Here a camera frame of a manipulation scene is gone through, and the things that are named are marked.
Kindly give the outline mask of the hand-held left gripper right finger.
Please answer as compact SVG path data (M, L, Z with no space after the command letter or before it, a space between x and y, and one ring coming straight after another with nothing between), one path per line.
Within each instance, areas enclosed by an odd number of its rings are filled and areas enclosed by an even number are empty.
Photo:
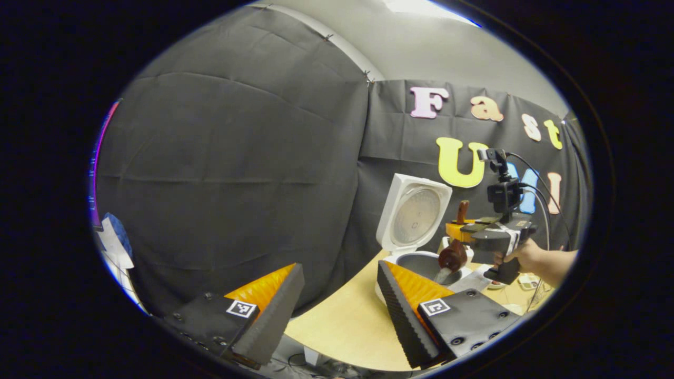
M413 368L467 355L520 319L475 288L454 292L392 262L379 261L377 283Z

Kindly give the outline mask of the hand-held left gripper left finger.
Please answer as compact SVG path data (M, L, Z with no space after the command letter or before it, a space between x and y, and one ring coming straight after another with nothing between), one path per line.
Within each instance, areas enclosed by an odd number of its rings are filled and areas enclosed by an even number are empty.
M202 293L161 325L213 360L257 370L271 360L304 286L302 264L289 264L227 294Z

